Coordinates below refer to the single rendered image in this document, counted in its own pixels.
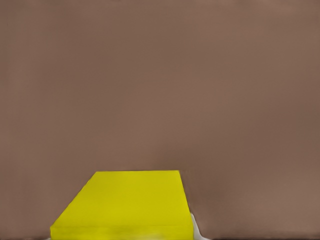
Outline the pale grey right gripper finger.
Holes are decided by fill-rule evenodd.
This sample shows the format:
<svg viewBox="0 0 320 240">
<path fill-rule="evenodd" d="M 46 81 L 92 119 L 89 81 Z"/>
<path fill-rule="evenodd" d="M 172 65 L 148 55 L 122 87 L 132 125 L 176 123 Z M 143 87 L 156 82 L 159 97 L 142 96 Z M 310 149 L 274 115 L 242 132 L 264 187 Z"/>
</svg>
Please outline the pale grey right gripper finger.
<svg viewBox="0 0 320 240">
<path fill-rule="evenodd" d="M 190 213 L 191 215 L 191 219 L 192 219 L 192 224 L 193 224 L 193 239 L 194 240 L 203 240 L 203 237 L 200 233 L 200 230 L 198 228 L 195 216 L 193 215 L 193 213 Z"/>
</svg>

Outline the yellow rectangular block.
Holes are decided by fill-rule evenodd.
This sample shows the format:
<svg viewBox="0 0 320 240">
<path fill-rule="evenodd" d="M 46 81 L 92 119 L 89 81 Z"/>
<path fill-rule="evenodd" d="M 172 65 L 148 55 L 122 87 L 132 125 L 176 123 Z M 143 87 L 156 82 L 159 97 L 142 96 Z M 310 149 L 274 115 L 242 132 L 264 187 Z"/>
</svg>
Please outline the yellow rectangular block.
<svg viewBox="0 0 320 240">
<path fill-rule="evenodd" d="M 50 227 L 51 240 L 194 240 L 178 170 L 98 171 Z"/>
</svg>

